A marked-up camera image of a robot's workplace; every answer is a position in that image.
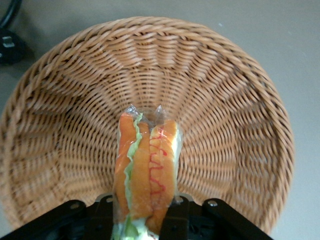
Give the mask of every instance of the gray surface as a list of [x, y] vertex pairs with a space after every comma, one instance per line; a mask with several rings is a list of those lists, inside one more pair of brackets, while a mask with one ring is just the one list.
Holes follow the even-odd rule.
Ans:
[[[204, 24], [260, 62], [290, 116], [295, 173], [287, 204], [271, 236], [276, 240], [319, 239], [319, 13], [319, 0], [24, 0], [12, 30], [27, 41], [34, 56], [12, 67], [0, 67], [0, 112], [29, 65], [80, 30], [132, 16], [163, 16]], [[2, 214], [0, 221], [2, 236], [9, 228]]]

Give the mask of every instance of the screw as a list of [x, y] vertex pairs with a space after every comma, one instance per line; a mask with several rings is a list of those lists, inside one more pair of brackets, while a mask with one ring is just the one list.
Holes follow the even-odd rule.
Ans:
[[70, 209], [77, 209], [78, 207], [80, 207], [80, 204], [76, 202], [70, 206]]
[[214, 200], [208, 201], [208, 204], [209, 204], [211, 207], [216, 207], [216, 206], [218, 206], [218, 203], [217, 203], [216, 201], [214, 201]]

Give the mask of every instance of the wicker basket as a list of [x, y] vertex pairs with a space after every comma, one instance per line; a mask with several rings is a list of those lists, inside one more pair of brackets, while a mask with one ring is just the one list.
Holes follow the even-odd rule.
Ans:
[[55, 46], [2, 114], [0, 190], [17, 228], [70, 199], [110, 192], [122, 111], [162, 105], [184, 131], [178, 188], [221, 198], [269, 233], [287, 198], [288, 116], [261, 66], [202, 25], [133, 17]]

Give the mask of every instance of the plastic wrap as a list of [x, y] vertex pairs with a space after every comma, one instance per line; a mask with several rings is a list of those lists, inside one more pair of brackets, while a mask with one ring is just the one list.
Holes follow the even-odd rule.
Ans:
[[121, 115], [113, 184], [113, 240], [158, 239], [168, 207], [178, 194], [183, 134], [159, 106]]

